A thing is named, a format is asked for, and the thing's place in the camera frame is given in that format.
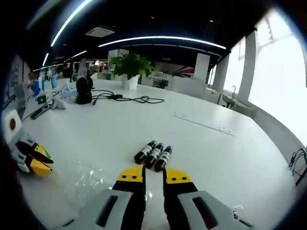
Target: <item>small bottle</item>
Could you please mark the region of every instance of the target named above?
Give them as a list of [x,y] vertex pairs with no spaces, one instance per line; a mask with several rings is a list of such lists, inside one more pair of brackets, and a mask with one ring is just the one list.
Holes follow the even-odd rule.
[[145,158],[148,156],[148,154],[153,150],[157,142],[152,140],[150,143],[148,143],[141,151],[139,151],[135,156],[134,160],[137,164],[140,164]]
[[145,160],[145,167],[147,169],[150,169],[154,165],[154,163],[158,159],[159,155],[161,154],[161,152],[163,150],[163,147],[164,147],[164,145],[162,143],[159,143],[153,149],[153,151],[150,153],[150,155],[146,158],[146,160]]
[[167,146],[167,148],[160,154],[157,163],[154,166],[154,170],[156,172],[160,172],[164,169],[164,167],[166,166],[171,154],[173,151],[173,147],[171,146]]

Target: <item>potted plant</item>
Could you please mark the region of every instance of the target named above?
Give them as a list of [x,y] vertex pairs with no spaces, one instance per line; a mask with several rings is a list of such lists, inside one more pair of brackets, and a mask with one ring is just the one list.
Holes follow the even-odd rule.
[[135,90],[139,76],[148,76],[154,69],[148,60],[135,53],[113,57],[111,63],[115,64],[113,74],[121,76],[122,88],[126,90]]

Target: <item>white table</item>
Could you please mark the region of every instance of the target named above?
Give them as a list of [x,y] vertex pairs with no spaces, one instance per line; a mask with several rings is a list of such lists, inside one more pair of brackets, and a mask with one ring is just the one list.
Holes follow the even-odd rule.
[[[229,207],[242,205],[238,215],[256,229],[271,230],[293,205],[295,184],[287,163],[251,118],[180,93],[143,85],[128,92],[120,85],[118,81],[94,82],[96,89],[130,98],[149,95],[165,102],[101,99],[95,106],[69,104],[66,110],[48,111],[23,123],[55,162],[49,177],[21,175],[28,204],[43,224],[51,228],[78,216],[62,196],[79,176],[78,161],[102,169],[104,179],[113,184],[123,170],[136,166],[133,156],[151,140],[173,146],[168,165],[187,172],[199,190]],[[186,120],[174,117],[175,113]],[[153,197],[143,229],[169,229],[162,178],[162,173],[146,170],[146,188]]]

